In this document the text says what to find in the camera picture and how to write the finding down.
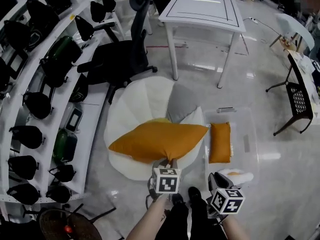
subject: white chair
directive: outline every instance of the white chair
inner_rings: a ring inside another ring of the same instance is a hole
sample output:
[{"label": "white chair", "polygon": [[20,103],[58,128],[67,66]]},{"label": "white chair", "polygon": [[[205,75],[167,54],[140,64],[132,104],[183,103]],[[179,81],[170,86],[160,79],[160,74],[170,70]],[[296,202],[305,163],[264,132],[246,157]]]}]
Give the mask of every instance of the white chair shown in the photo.
[{"label": "white chair", "polygon": [[[130,83],[119,89],[109,108],[104,131],[104,142],[108,148],[112,142],[132,131],[146,121],[165,118],[169,98],[175,82],[152,76]],[[186,116],[180,124],[205,125],[200,106]],[[177,160],[177,166],[186,173],[196,160],[203,139],[184,157]],[[111,165],[124,176],[135,181],[147,181],[152,174],[152,163],[146,164],[133,160],[130,156],[108,150]]]}]

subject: orange cushion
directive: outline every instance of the orange cushion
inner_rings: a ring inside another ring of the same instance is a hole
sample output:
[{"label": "orange cushion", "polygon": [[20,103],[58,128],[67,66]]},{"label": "orange cushion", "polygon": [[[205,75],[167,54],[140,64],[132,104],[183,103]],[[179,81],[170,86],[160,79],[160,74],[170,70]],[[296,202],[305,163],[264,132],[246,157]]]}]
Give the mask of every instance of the orange cushion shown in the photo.
[{"label": "orange cushion", "polygon": [[109,149],[151,163],[179,159],[191,151],[209,128],[196,124],[146,122],[114,141]]},{"label": "orange cushion", "polygon": [[209,164],[230,163],[230,124],[211,123],[211,148]]}]

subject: glossy floor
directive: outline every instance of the glossy floor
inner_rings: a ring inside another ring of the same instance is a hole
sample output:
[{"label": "glossy floor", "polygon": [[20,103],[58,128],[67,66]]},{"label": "glossy floor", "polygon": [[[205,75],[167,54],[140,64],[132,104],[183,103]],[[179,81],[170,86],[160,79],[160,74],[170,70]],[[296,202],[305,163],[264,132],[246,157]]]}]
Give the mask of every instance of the glossy floor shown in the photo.
[{"label": "glossy floor", "polygon": [[[274,13],[277,5],[265,0],[254,2],[237,0],[243,19],[256,18],[280,31]],[[159,76],[172,77],[167,39],[163,27],[152,20],[153,35],[146,39],[149,64],[158,67]],[[259,181],[246,190],[245,203],[237,218],[253,240],[284,240],[291,235],[305,240],[320,220],[320,126],[301,121],[283,133],[273,136],[290,117],[291,108],[284,87],[265,92],[273,84],[283,81],[288,73],[289,61],[277,43],[270,43],[277,34],[270,28],[245,21],[246,33],[238,42],[227,81],[217,89],[226,53],[216,46],[190,42],[177,48],[180,84],[192,89],[206,109],[221,107],[249,107],[256,129]],[[153,75],[144,73],[139,78]],[[105,105],[96,133],[88,171],[87,190],[97,194],[91,206],[97,212],[108,210],[109,196],[117,210],[96,222],[103,239],[117,239],[118,229],[127,236],[146,211],[147,184],[131,181],[109,163],[108,150],[103,141],[109,105]],[[188,186],[204,187],[203,163],[192,171],[182,183],[182,194]]]}]

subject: black pants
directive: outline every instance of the black pants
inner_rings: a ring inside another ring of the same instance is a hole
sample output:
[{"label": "black pants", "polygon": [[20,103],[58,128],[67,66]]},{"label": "black pants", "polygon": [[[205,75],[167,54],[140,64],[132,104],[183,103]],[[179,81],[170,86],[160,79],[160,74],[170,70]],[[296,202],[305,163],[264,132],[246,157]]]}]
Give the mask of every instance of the black pants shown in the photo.
[{"label": "black pants", "polygon": [[[207,203],[199,200],[192,206],[192,226],[190,240],[227,240],[220,225],[213,226],[207,217]],[[178,203],[171,209],[159,229],[155,240],[188,240],[187,217],[189,210],[183,203]]]}]

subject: white shelf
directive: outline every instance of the white shelf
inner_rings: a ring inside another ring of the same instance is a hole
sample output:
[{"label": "white shelf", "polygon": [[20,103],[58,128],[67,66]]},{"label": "white shelf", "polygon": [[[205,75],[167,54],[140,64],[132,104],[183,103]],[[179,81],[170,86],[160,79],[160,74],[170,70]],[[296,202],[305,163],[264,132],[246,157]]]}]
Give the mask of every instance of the white shelf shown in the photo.
[{"label": "white shelf", "polygon": [[30,81],[32,80],[37,68],[39,67],[40,60],[46,55],[47,51],[54,44],[57,38],[63,33],[63,31],[74,20],[75,16],[80,14],[84,9],[90,6],[91,0],[86,0],[81,3],[75,10],[55,26],[49,36],[36,47],[29,56],[28,62],[24,66],[19,78],[17,79],[13,90],[10,92],[10,98],[8,104],[3,106],[1,117],[3,118],[2,124],[2,136],[0,139],[0,164],[1,164],[1,179],[2,190],[6,192],[9,188],[8,180],[8,159],[10,152],[10,145],[12,139],[12,133],[9,129],[15,125],[18,111],[22,105],[23,94],[26,92]]},{"label": "white shelf", "polygon": [[[104,33],[96,34],[90,41],[90,45],[83,49],[81,57],[76,61],[77,65],[90,61],[96,48],[105,37]],[[54,91],[51,106],[54,108],[52,114],[47,118],[40,120],[30,116],[27,125],[36,126],[46,137],[43,145],[37,149],[30,149],[21,145],[20,156],[33,156],[39,163],[39,170],[36,171],[34,178],[29,180],[29,183],[35,186],[41,192],[43,197],[48,190],[49,169],[51,164],[52,153],[56,141],[56,136],[59,130],[60,122],[64,115],[66,106],[69,102],[71,93],[79,79],[80,73],[77,72],[77,67],[73,67],[67,74],[68,80],[61,87]]]},{"label": "white shelf", "polygon": [[78,126],[79,133],[76,134],[78,141],[74,158],[68,163],[73,166],[76,174],[71,181],[63,183],[79,194],[83,194],[85,191],[91,147],[108,87],[107,83],[90,85],[88,96],[81,102],[83,116]]},{"label": "white shelf", "polygon": [[19,2],[3,17],[3,19],[0,21],[0,31],[1,31],[2,28],[4,27],[5,21],[15,20],[16,17],[22,15],[22,14],[27,10],[26,2],[27,2],[27,0],[21,0],[21,1],[19,1]]},{"label": "white shelf", "polygon": [[[69,201],[82,199],[90,197],[90,193],[83,193],[83,194],[73,194]],[[14,197],[8,194],[0,194],[0,202],[9,202],[9,203],[18,203],[21,204],[19,201],[17,201]],[[43,203],[55,203],[56,201],[53,201],[50,197],[40,197],[38,201],[36,201],[36,204],[43,204]]]}]

